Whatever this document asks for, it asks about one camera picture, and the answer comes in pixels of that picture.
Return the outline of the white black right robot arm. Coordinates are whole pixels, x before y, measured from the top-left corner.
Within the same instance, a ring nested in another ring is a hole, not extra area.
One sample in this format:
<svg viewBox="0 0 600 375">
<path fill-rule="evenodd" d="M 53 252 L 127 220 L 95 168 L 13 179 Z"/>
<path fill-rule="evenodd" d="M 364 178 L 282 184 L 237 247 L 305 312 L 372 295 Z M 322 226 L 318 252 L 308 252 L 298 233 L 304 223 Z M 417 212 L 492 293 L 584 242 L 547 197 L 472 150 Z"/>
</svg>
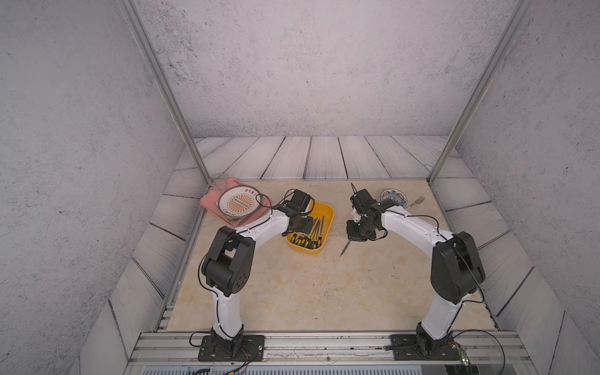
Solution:
<svg viewBox="0 0 600 375">
<path fill-rule="evenodd" d="M 472 303 L 486 275 L 473 237 L 440 228 L 434 217 L 411 214 L 392 200 L 376 201 L 365 190 L 350 198 L 353 218 L 347 221 L 350 242 L 376 242 L 395 233 L 431 259 L 430 280 L 435 296 L 417 325 L 424 342 L 447 341 L 463 304 Z"/>
</svg>

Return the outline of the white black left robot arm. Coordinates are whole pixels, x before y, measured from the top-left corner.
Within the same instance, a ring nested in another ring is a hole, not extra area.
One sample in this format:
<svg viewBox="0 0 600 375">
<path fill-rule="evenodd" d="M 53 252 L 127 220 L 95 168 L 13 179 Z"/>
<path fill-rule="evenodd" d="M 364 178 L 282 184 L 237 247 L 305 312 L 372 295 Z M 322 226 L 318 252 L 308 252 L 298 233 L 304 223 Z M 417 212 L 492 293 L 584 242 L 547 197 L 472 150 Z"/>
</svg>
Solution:
<svg viewBox="0 0 600 375">
<path fill-rule="evenodd" d="M 239 292 L 250 278 L 255 251 L 270 239 L 295 232 L 309 234 L 314 218 L 275 210 L 240 228 L 220 228 L 203 258 L 201 286 L 210 291 L 215 307 L 212 330 L 224 340 L 242 335 Z"/>
</svg>

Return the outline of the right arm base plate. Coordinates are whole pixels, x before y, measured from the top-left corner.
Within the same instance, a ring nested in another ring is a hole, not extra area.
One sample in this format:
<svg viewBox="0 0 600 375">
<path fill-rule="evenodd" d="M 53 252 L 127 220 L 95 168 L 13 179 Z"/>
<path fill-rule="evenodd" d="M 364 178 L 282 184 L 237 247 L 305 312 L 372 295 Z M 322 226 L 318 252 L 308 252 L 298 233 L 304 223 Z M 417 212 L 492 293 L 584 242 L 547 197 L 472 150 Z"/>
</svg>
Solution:
<svg viewBox="0 0 600 375">
<path fill-rule="evenodd" d="M 390 344 L 385 346 L 396 361 L 460 361 L 461 351 L 454 342 L 453 334 L 434 340 L 426 331 L 418 329 L 414 334 L 392 334 Z"/>
</svg>

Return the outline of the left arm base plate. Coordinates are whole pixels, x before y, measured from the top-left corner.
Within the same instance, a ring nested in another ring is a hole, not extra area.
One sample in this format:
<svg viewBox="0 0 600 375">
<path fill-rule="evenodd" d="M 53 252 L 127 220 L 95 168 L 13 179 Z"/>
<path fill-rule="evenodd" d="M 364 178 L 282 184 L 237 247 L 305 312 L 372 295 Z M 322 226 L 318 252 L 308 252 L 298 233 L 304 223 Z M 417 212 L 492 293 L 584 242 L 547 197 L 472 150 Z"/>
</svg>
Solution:
<svg viewBox="0 0 600 375">
<path fill-rule="evenodd" d="M 223 338 L 212 329 L 202 339 L 198 361 L 253 363 L 263 360 L 266 337 L 241 332 L 234 338 Z"/>
</svg>

